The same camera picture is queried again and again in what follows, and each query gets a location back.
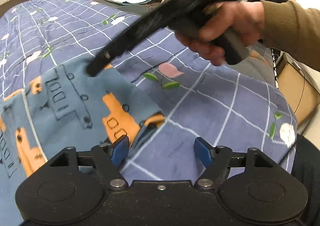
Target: circular pad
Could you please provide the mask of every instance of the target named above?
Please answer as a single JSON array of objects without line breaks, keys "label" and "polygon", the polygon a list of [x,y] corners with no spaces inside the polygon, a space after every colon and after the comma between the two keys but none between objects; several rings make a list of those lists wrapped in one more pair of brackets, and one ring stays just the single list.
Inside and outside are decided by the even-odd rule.
[{"label": "circular pad", "polygon": [[16,204],[25,220],[66,223],[89,214],[103,195],[101,184],[89,175],[52,168],[25,180],[16,191]]},{"label": "circular pad", "polygon": [[288,222],[300,215],[308,200],[298,180],[270,168],[229,178],[220,187],[219,196],[231,211],[259,223]]}]

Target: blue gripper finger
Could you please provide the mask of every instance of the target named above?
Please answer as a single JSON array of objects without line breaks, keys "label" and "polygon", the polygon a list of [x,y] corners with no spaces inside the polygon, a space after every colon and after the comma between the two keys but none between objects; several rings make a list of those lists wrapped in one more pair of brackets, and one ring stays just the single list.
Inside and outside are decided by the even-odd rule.
[{"label": "blue gripper finger", "polygon": [[205,168],[213,162],[211,149],[214,149],[214,147],[212,147],[202,137],[197,137],[195,139],[195,156],[200,159]]},{"label": "blue gripper finger", "polygon": [[112,152],[110,157],[111,162],[118,167],[122,160],[128,157],[130,142],[127,136],[119,138],[109,146],[108,151]]}]

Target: sleeve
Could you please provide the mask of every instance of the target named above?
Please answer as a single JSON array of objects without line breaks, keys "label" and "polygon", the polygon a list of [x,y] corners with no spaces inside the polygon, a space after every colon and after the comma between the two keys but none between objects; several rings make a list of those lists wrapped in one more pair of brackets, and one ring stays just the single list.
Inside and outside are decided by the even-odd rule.
[{"label": "sleeve", "polygon": [[320,11],[298,3],[262,1],[265,10],[264,43],[289,53],[297,61],[320,69]]}]

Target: person's hand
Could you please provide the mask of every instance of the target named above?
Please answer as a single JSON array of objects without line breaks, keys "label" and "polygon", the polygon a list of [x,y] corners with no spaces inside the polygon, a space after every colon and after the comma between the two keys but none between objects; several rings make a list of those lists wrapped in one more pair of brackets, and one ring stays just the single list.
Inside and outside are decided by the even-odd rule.
[{"label": "person's hand", "polygon": [[224,2],[216,7],[219,7],[217,13],[199,31],[200,40],[178,33],[176,37],[191,51],[219,66],[225,61],[224,50],[208,42],[222,35],[228,27],[232,27],[244,45],[249,46],[262,38],[265,19],[262,2]]}]

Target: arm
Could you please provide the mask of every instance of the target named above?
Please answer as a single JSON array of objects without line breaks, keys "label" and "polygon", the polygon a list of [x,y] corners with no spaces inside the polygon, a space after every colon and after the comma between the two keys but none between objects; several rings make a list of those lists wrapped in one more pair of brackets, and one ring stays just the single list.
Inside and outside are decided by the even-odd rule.
[{"label": "arm", "polygon": [[289,53],[297,61],[320,69],[320,11],[303,9],[288,1],[262,1],[265,12],[264,43]]},{"label": "arm", "polygon": [[192,51],[214,65],[221,65],[224,51],[207,42],[232,27],[245,46],[263,39],[267,47],[289,53],[297,61],[320,69],[320,11],[303,9],[288,1],[277,4],[262,2],[225,2],[217,14],[200,30],[201,40],[177,35]]}]

